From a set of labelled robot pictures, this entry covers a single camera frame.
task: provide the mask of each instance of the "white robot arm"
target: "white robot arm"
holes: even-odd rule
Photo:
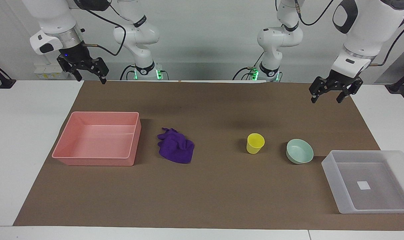
[[[37,54],[60,51],[57,58],[63,71],[73,74],[78,81],[78,72],[87,70],[106,83],[109,69],[102,58],[92,59],[83,42],[81,30],[71,15],[66,0],[22,0],[30,14],[35,17],[41,30],[30,38],[30,44]],[[109,7],[106,0],[91,3],[92,10],[104,11]]]
[[[299,28],[299,18],[295,0],[281,0],[277,11],[280,27],[269,27],[258,34],[258,44],[264,49],[264,58],[259,65],[259,78],[273,81],[278,75],[282,53],[279,47],[293,47],[301,43],[303,33]]]
[[[60,66],[64,71],[72,73],[78,81],[82,79],[78,72],[80,69],[96,74],[103,84],[106,83],[109,69],[102,58],[92,59],[88,50],[88,47],[100,46],[86,44],[83,41],[81,30],[71,15],[70,8],[84,9],[89,12],[104,11],[111,2],[107,0],[22,1],[41,27],[41,30],[30,38],[30,44],[37,54],[59,50],[61,54],[57,61]],[[132,25],[123,26],[126,30],[125,39],[124,29],[119,27],[115,28],[114,36],[118,43],[121,44],[123,41],[123,45],[132,53],[137,70],[136,78],[161,78],[161,66],[153,61],[150,50],[144,46],[144,44],[154,44],[159,41],[159,30],[147,22],[138,0],[118,0],[118,4],[120,16],[130,21]]]
[[[135,61],[136,79],[158,79],[160,66],[153,61],[152,53],[145,45],[159,41],[159,30],[147,21],[138,0],[118,0],[119,13],[122,18],[132,24],[124,26],[126,38],[124,46],[132,53]],[[114,36],[118,43],[122,42],[123,29],[115,28]]]
[[[357,93],[363,84],[359,74],[404,23],[404,0],[343,0],[333,22],[347,38],[329,76],[317,77],[310,86],[313,103],[328,91],[342,91],[336,99],[339,103]]]

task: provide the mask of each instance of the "black clamp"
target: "black clamp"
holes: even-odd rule
[[[2,83],[0,85],[0,89],[10,89],[17,82],[17,80],[10,78],[9,75],[6,74],[4,70],[2,70],[1,68],[0,68],[0,81]]]
[[[107,65],[102,58],[88,59],[81,62],[69,63],[64,59],[62,55],[60,55],[58,56],[57,61],[60,64],[61,69],[65,72],[73,74],[78,82],[82,80],[82,75],[80,75],[78,69],[86,70],[97,75],[102,84],[105,84],[107,81],[106,76],[107,73],[109,73],[109,69],[107,68]]]
[[[309,90],[312,97],[311,98],[312,103],[316,103],[320,95],[327,93],[329,91],[341,91],[341,93],[336,98],[336,101],[338,103],[342,103],[345,97],[350,96],[351,94],[356,94],[360,86],[363,84],[362,79],[358,76],[352,78],[352,81],[349,82],[348,81],[348,79],[350,79],[349,77],[342,75],[345,81],[341,81],[343,79],[330,78],[331,75],[332,74],[330,74],[329,77],[326,79],[323,79],[318,76],[311,84]]]

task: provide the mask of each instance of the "clear plastic bin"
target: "clear plastic bin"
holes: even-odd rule
[[[404,213],[403,152],[333,150],[322,166],[340,213]]]

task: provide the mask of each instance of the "purple towel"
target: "purple towel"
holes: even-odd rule
[[[195,145],[175,129],[162,128],[165,133],[159,134],[159,154],[176,163],[189,163],[192,160]]]

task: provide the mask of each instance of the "power outlet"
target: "power outlet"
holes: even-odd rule
[[[38,65],[35,74],[39,79],[69,79],[69,73],[65,73],[59,65]]]

